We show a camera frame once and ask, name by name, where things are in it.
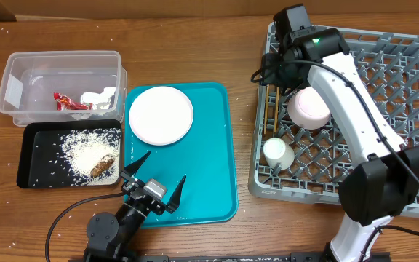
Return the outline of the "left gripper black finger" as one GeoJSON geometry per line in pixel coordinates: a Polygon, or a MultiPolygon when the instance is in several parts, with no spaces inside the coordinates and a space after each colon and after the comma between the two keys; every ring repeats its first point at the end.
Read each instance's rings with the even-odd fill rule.
{"type": "Polygon", "coordinates": [[[124,171],[128,175],[135,175],[136,172],[140,169],[142,164],[146,161],[146,159],[150,156],[151,152],[148,151],[146,154],[144,154],[141,158],[139,158],[137,161],[134,161],[132,164],[127,165],[124,168],[124,171]]]}
{"type": "Polygon", "coordinates": [[[185,180],[186,176],[184,175],[180,180],[179,184],[177,185],[176,189],[172,193],[172,196],[169,198],[169,201],[166,206],[166,211],[168,213],[174,213],[179,208],[185,180]]]}

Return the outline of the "small pink bowl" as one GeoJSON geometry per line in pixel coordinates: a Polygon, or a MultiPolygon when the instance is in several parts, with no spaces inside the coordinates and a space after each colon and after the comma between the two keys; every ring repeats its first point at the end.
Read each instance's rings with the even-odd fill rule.
{"type": "Polygon", "coordinates": [[[297,126],[307,130],[323,127],[331,117],[326,103],[312,87],[306,87],[290,98],[287,113],[297,126]]]}

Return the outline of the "red snack wrapper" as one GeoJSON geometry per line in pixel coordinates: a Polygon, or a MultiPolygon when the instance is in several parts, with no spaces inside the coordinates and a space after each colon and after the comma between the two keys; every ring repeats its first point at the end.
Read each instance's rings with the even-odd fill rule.
{"type": "Polygon", "coordinates": [[[81,104],[74,102],[70,97],[59,92],[53,93],[53,98],[57,104],[57,110],[90,110],[92,104],[81,104]]]}

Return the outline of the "large white plate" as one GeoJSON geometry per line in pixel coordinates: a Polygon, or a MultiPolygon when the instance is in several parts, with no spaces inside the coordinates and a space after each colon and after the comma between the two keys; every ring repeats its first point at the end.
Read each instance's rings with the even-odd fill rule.
{"type": "Polygon", "coordinates": [[[193,105],[177,88],[152,87],[133,100],[128,120],[138,139],[152,146],[167,146],[179,141],[190,130],[193,105]]]}

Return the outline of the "white paper cup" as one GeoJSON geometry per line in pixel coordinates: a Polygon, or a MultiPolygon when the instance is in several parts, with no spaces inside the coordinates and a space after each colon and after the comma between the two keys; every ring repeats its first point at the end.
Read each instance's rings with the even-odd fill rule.
{"type": "Polygon", "coordinates": [[[281,170],[286,170],[295,160],[293,149],[281,138],[268,139],[263,145],[263,154],[272,169],[279,165],[281,170]]]}

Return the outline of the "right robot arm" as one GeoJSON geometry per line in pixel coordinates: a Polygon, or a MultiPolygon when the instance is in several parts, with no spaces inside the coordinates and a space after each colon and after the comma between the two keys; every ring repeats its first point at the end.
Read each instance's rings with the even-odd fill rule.
{"type": "Polygon", "coordinates": [[[345,211],[320,261],[371,261],[382,229],[414,202],[419,191],[419,146],[408,148],[384,119],[364,86],[351,49],[336,28],[319,30],[302,4],[273,17],[279,48],[264,55],[260,82],[287,94],[312,87],[341,131],[354,166],[340,182],[345,211]]]}

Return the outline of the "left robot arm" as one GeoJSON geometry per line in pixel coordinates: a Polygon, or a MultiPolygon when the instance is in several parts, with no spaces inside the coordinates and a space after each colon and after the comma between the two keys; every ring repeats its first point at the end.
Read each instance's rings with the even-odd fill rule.
{"type": "Polygon", "coordinates": [[[129,242],[148,215],[173,213],[179,208],[186,177],[179,181],[168,203],[162,201],[167,189],[157,180],[152,178],[145,183],[135,177],[149,156],[146,153],[120,172],[124,179],[121,191],[127,200],[119,210],[115,214],[99,213],[89,220],[84,261],[136,261],[136,255],[129,250],[129,242]]]}

